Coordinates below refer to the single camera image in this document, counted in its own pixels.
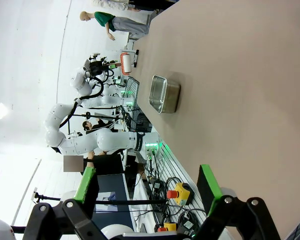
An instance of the metal container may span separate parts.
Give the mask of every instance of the metal container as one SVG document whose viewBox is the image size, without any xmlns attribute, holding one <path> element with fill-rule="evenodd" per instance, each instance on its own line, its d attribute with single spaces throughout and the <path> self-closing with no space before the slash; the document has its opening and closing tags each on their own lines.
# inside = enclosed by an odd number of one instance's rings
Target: metal container
<svg viewBox="0 0 300 240">
<path fill-rule="evenodd" d="M 149 96 L 150 105 L 159 114 L 172 114 L 176 111 L 180 94 L 180 85 L 165 77 L 154 75 L 152 77 Z"/>
</svg>

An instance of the sticker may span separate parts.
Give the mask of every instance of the sticker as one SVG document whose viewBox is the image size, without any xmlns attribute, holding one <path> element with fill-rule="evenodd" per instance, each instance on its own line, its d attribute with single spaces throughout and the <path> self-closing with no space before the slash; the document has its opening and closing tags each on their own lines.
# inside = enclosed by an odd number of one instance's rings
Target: sticker
<svg viewBox="0 0 300 240">
<path fill-rule="evenodd" d="M 182 199 L 182 200 L 180 200 L 180 203 L 179 203 L 179 205 L 182 205 L 182 206 L 184 206 L 184 205 L 186 205 L 186 203 L 187 203 L 187 200 L 185 200 L 185 199 Z"/>
<path fill-rule="evenodd" d="M 183 226 L 185 226 L 187 229 L 191 229 L 194 226 L 194 224 L 190 221 L 186 221 L 186 223 L 183 224 Z"/>
</svg>

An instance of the desk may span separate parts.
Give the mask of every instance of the desk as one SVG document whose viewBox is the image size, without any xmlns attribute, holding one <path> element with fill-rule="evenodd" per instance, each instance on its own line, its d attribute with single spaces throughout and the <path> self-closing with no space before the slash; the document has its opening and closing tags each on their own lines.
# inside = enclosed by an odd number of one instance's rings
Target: desk
<svg viewBox="0 0 300 240">
<path fill-rule="evenodd" d="M 300 222 L 300 0 L 182 0 L 134 49 L 138 105 L 192 180 L 209 164 L 285 238 Z M 154 74 L 180 83 L 176 113 L 150 106 Z"/>
</svg>

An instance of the dark hair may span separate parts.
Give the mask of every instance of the dark hair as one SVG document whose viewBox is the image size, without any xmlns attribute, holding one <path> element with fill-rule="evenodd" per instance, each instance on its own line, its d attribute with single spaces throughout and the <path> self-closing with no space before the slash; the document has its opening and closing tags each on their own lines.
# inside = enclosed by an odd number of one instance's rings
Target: dark hair
<svg viewBox="0 0 300 240">
<path fill-rule="evenodd" d="M 88 121 L 84 121 L 83 123 L 82 123 L 82 127 L 83 127 L 83 129 L 85 130 L 85 131 L 88 131 L 88 130 L 90 130 L 86 125 L 88 124 Z"/>
</svg>

